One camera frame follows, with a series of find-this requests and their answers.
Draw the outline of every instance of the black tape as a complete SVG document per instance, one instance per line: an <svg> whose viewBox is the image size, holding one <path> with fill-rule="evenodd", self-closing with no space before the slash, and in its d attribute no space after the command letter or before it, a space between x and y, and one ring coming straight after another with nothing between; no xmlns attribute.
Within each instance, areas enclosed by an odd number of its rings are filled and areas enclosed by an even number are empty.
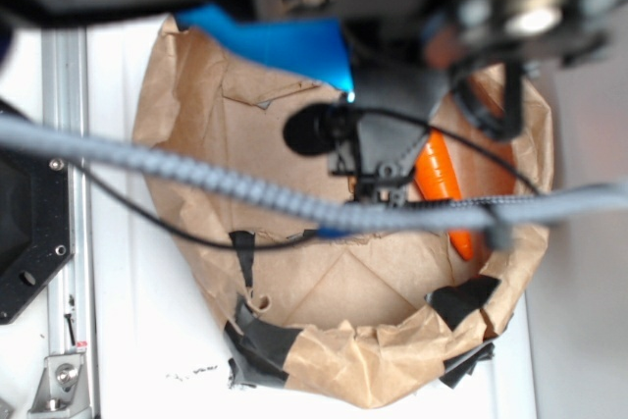
<svg viewBox="0 0 628 419"><path fill-rule="evenodd" d="M301 330L260 321L242 298L237 303L235 322L243 335L231 323L225 327L225 338L233 356L230 361L233 384L282 388L288 379L284 362Z"/></svg>
<svg viewBox="0 0 628 419"><path fill-rule="evenodd" d="M237 249L237 260L239 260L239 268L244 275L244 283L247 287L253 287L253 260L255 254L253 249L239 247L253 247L255 235L248 231L233 231L229 233L229 237Z"/></svg>
<svg viewBox="0 0 628 419"><path fill-rule="evenodd" d="M445 361L445 374L440 380L454 389L465 375L473 374L478 362L491 360L495 355L495 345L492 341L484 342L476 348Z"/></svg>
<svg viewBox="0 0 628 419"><path fill-rule="evenodd" d="M453 331L476 309L484 306L500 280L480 275L458 287L439 288L425 296L425 300L443 318Z"/></svg>

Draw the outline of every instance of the black cable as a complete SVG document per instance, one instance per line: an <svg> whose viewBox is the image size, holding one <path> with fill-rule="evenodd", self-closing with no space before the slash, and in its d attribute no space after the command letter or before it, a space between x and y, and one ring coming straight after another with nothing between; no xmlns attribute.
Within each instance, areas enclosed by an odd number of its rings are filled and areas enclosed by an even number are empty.
<svg viewBox="0 0 628 419"><path fill-rule="evenodd" d="M121 193L119 193L117 190L112 188L108 183L105 183L99 177L95 176L91 171L86 169L81 164L73 162L72 165L76 167L77 170L82 172L92 183L96 184L103 192L105 192L114 200L121 203L123 206L127 207L129 210L131 210L138 216L141 216L142 218L144 218L146 221L152 223L153 225L157 226L158 228L161 228L162 230L166 231L167 233L170 233L173 236L177 236L188 242L200 244L205 247L211 247L213 249L218 249L218 250L227 250L231 252L238 252L241 250L252 250L254 252L265 251L265 250L281 250L281 249L290 249L292 247L296 247L318 236L316 231L306 231L303 233L303 236L301 237L291 239L286 242L278 242L274 244L265 244L265 245L225 244L225 243L218 242L215 240L206 239L204 237L195 236L182 230L181 228L177 228L176 226L171 225L170 223L159 218L158 216L152 214L145 208L142 208L138 204L130 201L129 199L124 197Z"/></svg>
<svg viewBox="0 0 628 419"><path fill-rule="evenodd" d="M70 333L70 345L74 347L77 345L77 340L75 338L75 330L72 327L72 314L67 313L63 315L66 318L66 323L68 323L68 332Z"/></svg>
<svg viewBox="0 0 628 419"><path fill-rule="evenodd" d="M362 113L364 115L371 114L371 115L380 115L380 116L384 116L384 117L389 117L389 118L393 118L395 120L399 120L401 122L406 122L406 123L410 123L412 125L416 125L416 126L425 128L425 129L430 130L430 131L434 130L434 131L441 132L445 136L448 136L451 139L453 139L455 141L458 141L460 144L463 144L464 146L468 147L469 149L473 149L478 154L484 156L485 158L487 158L490 161L494 162L498 166L502 167L505 171L507 171L509 174L511 174L514 178L516 178L517 180L522 182L524 185L526 185L526 187L528 187L528 189L530 189L530 191L532 191L535 195L543 194L543 192L536 185L534 185L532 183L532 181L530 181L530 179L528 179L526 176L524 176L519 171L517 171L512 165L510 165L509 162L504 161L503 159L501 159L499 156L497 156L493 152L489 151L488 149L482 147L479 144L476 144L475 142L467 139L466 137L461 136L460 134L457 134L457 133L455 133L453 131L448 131L448 130L446 130L444 128L437 127L435 125L431 125L427 121L421 120L420 118L409 117L407 115L404 115L403 113L398 113L398 112L395 112L393 110L386 110L386 109L383 109L383 108L364 108L364 109L360 109L360 113Z"/></svg>

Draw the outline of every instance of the carrot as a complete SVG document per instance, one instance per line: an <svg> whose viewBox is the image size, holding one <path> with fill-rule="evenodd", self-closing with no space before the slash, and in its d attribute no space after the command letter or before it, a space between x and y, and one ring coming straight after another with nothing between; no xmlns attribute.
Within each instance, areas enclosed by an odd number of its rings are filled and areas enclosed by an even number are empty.
<svg viewBox="0 0 628 419"><path fill-rule="evenodd" d="M445 139L438 131L432 131L416 160L414 182L426 200L462 198ZM464 260L473 258L471 235L467 231L450 231L449 240Z"/></svg>

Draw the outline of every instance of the black bracket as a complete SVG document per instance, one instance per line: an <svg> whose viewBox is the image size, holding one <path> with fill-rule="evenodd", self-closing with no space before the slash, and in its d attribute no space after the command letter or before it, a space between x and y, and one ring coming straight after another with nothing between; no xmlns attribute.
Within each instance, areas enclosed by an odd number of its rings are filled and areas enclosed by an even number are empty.
<svg viewBox="0 0 628 419"><path fill-rule="evenodd" d="M20 114L0 100L0 116ZM0 149L0 325L10 324L69 260L68 168Z"/></svg>

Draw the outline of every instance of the crumpled paper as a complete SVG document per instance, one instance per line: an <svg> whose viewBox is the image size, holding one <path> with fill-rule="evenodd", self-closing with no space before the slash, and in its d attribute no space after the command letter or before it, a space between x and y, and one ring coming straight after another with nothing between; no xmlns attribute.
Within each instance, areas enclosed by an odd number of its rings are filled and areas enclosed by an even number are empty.
<svg viewBox="0 0 628 419"><path fill-rule="evenodd" d="M500 69L474 76L487 104L500 106ZM179 32L167 20L146 71L133 138L239 170L338 203L350 198L347 180L328 175L326 157L303 158L284 144L286 119L302 107L332 102L329 86L242 60L205 33ZM550 189L553 145L550 108L525 86L526 129L496 144L470 127L449 97L435 123L487 146L514 163L538 187ZM463 196L525 193L504 170L447 141ZM308 222L252 208L174 183L149 180L159 215L193 234L230 242L232 231L256 243L286 240L313 229ZM417 198L412 190L412 198ZM447 235L408 233L312 241L281 252L258 252L248 289L236 254L188 242L177 244L220 326L232 321L239 296L259 318L302 328L284 365L287 388L325 394L361 407L393 402L443 374L444 360L503 332L548 244L548 230L514 229L508 253L482 249L463 262ZM484 309L454 331L424 297L477 274L501 280Z"/></svg>

